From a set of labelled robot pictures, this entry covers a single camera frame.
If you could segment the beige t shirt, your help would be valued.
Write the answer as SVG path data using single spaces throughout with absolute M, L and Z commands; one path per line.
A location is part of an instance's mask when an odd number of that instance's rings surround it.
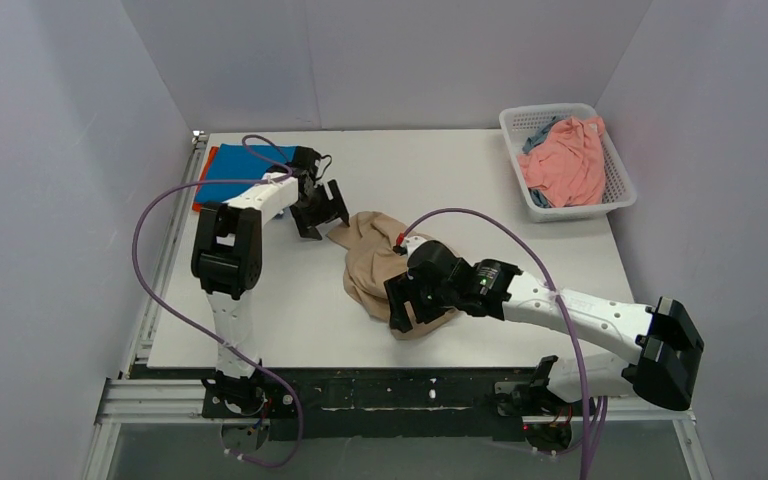
M 362 211 L 349 223 L 335 226 L 328 238 L 346 250 L 345 292 L 373 319 L 389 322 L 391 309 L 385 282 L 407 271 L 406 259 L 393 252 L 406 225 L 384 213 Z

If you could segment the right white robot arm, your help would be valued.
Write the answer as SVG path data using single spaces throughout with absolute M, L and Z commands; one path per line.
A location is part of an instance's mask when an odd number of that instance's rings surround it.
M 635 395 L 667 410 L 690 408 L 705 344 L 681 302 L 662 297 L 649 306 L 553 289 L 516 265 L 493 259 L 470 264 L 419 236 L 393 250 L 407 269 L 385 283 L 392 329 L 409 333 L 453 311 L 544 327 L 602 351 L 581 359 L 542 358 L 520 389 L 523 397 L 566 405 Z

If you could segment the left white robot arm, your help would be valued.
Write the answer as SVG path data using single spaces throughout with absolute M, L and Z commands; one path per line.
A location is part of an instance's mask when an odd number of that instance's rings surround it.
M 284 211 L 304 239 L 320 240 L 322 224 L 337 219 L 349 223 L 338 183 L 303 171 L 289 179 L 268 172 L 260 184 L 229 200 L 206 202 L 199 213 L 191 271 L 207 295 L 215 334 L 221 338 L 216 373 L 203 384 L 239 405 L 253 401 L 262 385 L 247 293 L 263 270 L 263 226 Z

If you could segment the folded blue t shirt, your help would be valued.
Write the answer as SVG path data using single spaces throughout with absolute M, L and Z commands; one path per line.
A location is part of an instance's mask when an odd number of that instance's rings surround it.
M 272 164 L 260 159 L 242 145 L 222 144 L 215 168 L 221 171 L 221 180 L 228 179 L 255 179 L 259 180 L 272 167 Z M 252 145 L 251 150 L 269 160 L 287 163 L 292 161 L 297 146 L 279 146 L 275 149 L 269 145 Z M 213 184 L 220 187 L 216 201 L 224 202 L 245 193 L 249 184 Z

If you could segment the folded orange t shirt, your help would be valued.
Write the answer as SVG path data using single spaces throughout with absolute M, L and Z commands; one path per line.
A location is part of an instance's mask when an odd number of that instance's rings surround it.
M 218 146 L 212 147 L 208 152 L 208 158 L 201 171 L 200 181 L 212 181 L 221 180 L 221 171 L 217 170 L 216 157 L 218 156 L 220 148 Z M 202 205 L 205 202 L 216 201 L 219 196 L 220 187 L 213 184 L 199 185 L 195 188 L 195 194 L 191 205 L 193 212 L 199 213 L 202 209 Z

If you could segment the pink t shirt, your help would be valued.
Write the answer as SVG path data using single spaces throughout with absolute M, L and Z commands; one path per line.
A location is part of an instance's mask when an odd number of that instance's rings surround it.
M 599 116 L 575 116 L 556 123 L 547 139 L 518 156 L 533 202 L 541 208 L 597 205 L 605 190 Z

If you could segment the grey blue garment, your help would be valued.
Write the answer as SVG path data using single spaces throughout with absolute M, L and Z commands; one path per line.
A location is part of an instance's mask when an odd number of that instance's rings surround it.
M 547 124 L 528 137 L 522 147 L 522 153 L 528 154 L 532 149 L 541 145 L 547 139 L 552 127 L 559 121 L 561 121 L 560 117 L 553 116 Z

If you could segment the white plastic basket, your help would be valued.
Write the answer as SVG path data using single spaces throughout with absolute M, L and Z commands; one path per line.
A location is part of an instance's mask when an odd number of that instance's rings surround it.
M 604 155 L 605 190 L 597 205 L 563 208 L 541 208 L 531 197 L 525 177 L 518 162 L 526 140 L 552 119 L 561 120 L 575 116 L 580 119 L 593 117 L 596 110 L 586 103 L 550 103 L 518 106 L 502 110 L 499 125 L 506 145 L 509 163 L 526 205 L 527 217 L 535 223 L 584 220 L 604 216 L 614 210 L 626 208 L 637 200 L 637 191 L 628 175 L 619 153 L 609 134 L 601 138 Z

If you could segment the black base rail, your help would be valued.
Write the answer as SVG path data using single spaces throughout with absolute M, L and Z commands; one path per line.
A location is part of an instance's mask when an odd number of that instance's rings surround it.
M 524 441 L 547 425 L 567 445 L 582 403 L 545 390 L 535 369 L 277 368 L 233 380 L 206 368 L 138 365 L 137 380 L 196 380 L 206 419 L 251 419 L 275 441 L 326 438 L 491 438 Z

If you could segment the aluminium frame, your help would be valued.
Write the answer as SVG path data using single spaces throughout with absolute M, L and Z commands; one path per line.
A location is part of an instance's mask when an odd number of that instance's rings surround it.
M 496 218 L 523 237 L 552 275 L 591 294 L 627 300 L 631 296 L 618 249 L 605 218 L 537 224 L 528 221 L 518 198 L 508 154 L 497 130 L 394 130 L 276 132 L 279 143 L 309 145 L 336 156 L 336 174 L 345 195 L 358 208 L 377 208 L 410 217 L 454 203 Z M 464 321 L 430 339 L 400 342 L 365 320 L 340 288 L 326 285 L 339 270 L 340 251 L 298 240 L 279 223 L 267 230 L 265 285 L 278 281 L 287 265 L 301 264 L 314 278 L 312 298 L 329 299 L 327 310 L 310 319 L 288 306 L 279 316 L 300 329 L 284 339 L 279 328 L 260 324 L 267 359 L 277 368 L 530 368 L 549 354 L 568 355 L 571 345 L 558 333 L 539 327 L 504 326 L 496 321 Z M 385 465 L 365 471 L 368 478 L 475 479 L 481 474 L 517 478 L 573 478 L 574 455 L 542 456 L 526 440 L 491 438 L 326 438 L 305 440 L 287 466 L 264 470 L 240 463 L 227 447 L 186 444 L 171 434 L 174 426 L 241 434 L 246 419 L 201 417 L 203 388 L 196 380 L 137 380 L 131 371 L 149 368 L 203 368 L 215 344 L 165 314 L 145 321 L 151 331 L 140 345 L 139 360 L 122 380 L 105 388 L 98 415 L 100 431 L 86 477 L 134 478 L 298 478 L 310 461 L 323 458 L 336 440 L 360 448 L 362 457 Z

